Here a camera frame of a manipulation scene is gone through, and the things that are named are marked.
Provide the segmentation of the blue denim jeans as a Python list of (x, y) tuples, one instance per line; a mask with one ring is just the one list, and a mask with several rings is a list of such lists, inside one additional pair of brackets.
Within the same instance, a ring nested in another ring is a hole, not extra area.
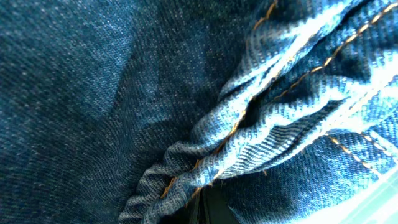
[(396, 1), (2, 1), (2, 223), (300, 223), (397, 168)]

